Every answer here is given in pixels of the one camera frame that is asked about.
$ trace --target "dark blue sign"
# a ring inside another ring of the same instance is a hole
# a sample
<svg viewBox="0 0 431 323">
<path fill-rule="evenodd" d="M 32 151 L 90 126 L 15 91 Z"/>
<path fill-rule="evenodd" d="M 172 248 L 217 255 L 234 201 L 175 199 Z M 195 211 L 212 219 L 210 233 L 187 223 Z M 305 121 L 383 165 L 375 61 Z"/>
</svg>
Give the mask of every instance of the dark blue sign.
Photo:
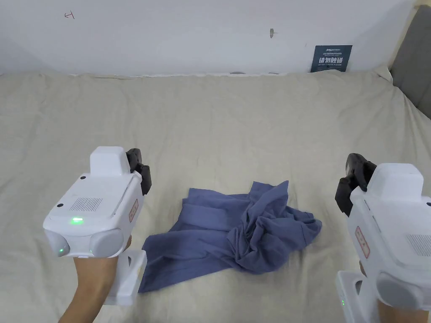
<svg viewBox="0 0 431 323">
<path fill-rule="evenodd" d="M 316 46 L 310 72 L 336 69 L 345 72 L 352 45 Z"/>
</svg>

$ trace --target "mattress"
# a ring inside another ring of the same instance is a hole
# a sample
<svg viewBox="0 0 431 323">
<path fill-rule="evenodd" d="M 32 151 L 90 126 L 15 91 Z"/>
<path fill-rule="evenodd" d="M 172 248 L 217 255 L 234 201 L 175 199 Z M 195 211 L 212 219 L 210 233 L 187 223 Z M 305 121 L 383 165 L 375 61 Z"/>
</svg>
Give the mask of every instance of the mattress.
<svg viewBox="0 0 431 323">
<path fill-rule="evenodd" d="M 42 222 L 89 171 L 97 146 L 140 148 L 153 186 L 132 248 L 169 230 L 189 187 L 246 193 L 289 180 L 292 207 L 323 228 L 280 270 L 224 270 L 104 306 L 96 322 L 342 322 L 338 270 L 358 270 L 334 200 L 349 153 L 413 163 L 431 194 L 431 120 L 388 71 L 258 77 L 0 77 L 0 312 L 3 322 L 53 322 L 77 279 L 55 258 Z"/>
</svg>

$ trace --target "wall mark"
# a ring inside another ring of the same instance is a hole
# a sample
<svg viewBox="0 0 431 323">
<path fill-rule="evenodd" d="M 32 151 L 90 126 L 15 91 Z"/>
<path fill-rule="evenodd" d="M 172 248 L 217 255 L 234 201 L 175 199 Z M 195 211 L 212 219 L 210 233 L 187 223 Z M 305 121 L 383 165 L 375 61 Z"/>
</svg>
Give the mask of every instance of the wall mark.
<svg viewBox="0 0 431 323">
<path fill-rule="evenodd" d="M 64 18 L 69 18 L 69 16 L 72 16 L 73 20 L 75 19 L 75 17 L 73 16 L 72 11 L 70 11 L 70 14 L 67 14 L 67 13 L 64 14 Z"/>
</svg>

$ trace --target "vent grille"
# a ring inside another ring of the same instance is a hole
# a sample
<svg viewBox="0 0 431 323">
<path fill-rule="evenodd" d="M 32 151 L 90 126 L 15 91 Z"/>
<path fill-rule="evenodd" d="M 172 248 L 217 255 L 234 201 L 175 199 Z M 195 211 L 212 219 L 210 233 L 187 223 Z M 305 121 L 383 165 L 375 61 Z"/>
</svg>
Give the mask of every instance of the vent grille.
<svg viewBox="0 0 431 323">
<path fill-rule="evenodd" d="M 431 236 L 409 234 L 406 237 L 418 256 L 431 257 Z"/>
<path fill-rule="evenodd" d="M 80 197 L 70 208 L 70 211 L 94 212 L 99 207 L 103 199 L 95 197 Z"/>
</svg>

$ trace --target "crumpled blue shirt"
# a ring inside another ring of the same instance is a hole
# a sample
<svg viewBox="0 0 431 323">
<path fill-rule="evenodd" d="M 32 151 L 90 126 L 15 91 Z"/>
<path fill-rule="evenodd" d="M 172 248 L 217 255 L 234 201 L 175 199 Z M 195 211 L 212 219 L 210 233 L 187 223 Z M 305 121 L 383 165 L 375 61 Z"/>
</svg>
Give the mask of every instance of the crumpled blue shirt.
<svg viewBox="0 0 431 323">
<path fill-rule="evenodd" d="M 248 194 L 236 195 L 190 188 L 172 229 L 142 247 L 148 263 L 139 292 L 226 268 L 253 274 L 280 268 L 322 227 L 313 214 L 286 206 L 288 183 L 254 182 Z"/>
</svg>

